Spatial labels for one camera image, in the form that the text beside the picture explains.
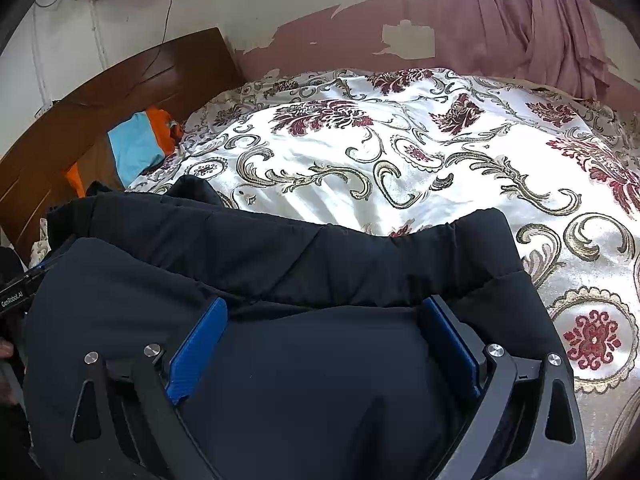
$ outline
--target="white patterned bed cover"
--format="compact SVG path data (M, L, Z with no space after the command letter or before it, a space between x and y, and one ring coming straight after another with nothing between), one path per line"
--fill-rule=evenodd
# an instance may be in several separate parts
M594 476L640 408L637 121L529 87L444 69L267 77L194 112L131 189L194 174L229 207L383 236L500 209L574 369Z

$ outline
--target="wooden headboard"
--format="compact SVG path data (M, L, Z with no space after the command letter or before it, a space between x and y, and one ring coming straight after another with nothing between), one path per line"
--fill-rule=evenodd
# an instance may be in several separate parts
M186 120L243 83L220 31L210 28L130 57L56 103L0 160L0 226L23 261L46 210L75 197L63 174L96 137L151 105Z

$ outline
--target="screw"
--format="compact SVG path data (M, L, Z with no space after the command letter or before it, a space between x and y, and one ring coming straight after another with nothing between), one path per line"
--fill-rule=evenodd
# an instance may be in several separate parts
M549 354L546 356L546 360L553 366L560 366L562 364L562 358L558 354Z
M84 362L88 365L94 364L98 360L98 352L89 352L84 356Z
M160 353L160 345L151 343L151 345L145 346L145 355L147 357L155 357Z
M486 350L489 352L489 355L494 357L502 357L504 355L504 348L496 343L491 343Z

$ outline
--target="blue and orange cloth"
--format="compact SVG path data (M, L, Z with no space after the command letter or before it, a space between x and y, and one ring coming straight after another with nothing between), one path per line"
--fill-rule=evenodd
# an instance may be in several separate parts
M147 168L171 155L181 138L180 126L171 115L150 107L99 137L65 177L79 197L94 180L124 190Z

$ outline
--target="black pants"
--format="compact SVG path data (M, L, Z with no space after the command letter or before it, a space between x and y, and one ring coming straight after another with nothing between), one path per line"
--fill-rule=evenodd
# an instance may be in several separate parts
M49 233L80 238L27 322L28 415L53 479L84 355L162 344L215 296L230 322L180 410L225 480L425 477L463 416L413 319L431 294L515 356L562 353L497 210L383 238L111 192L57 209Z

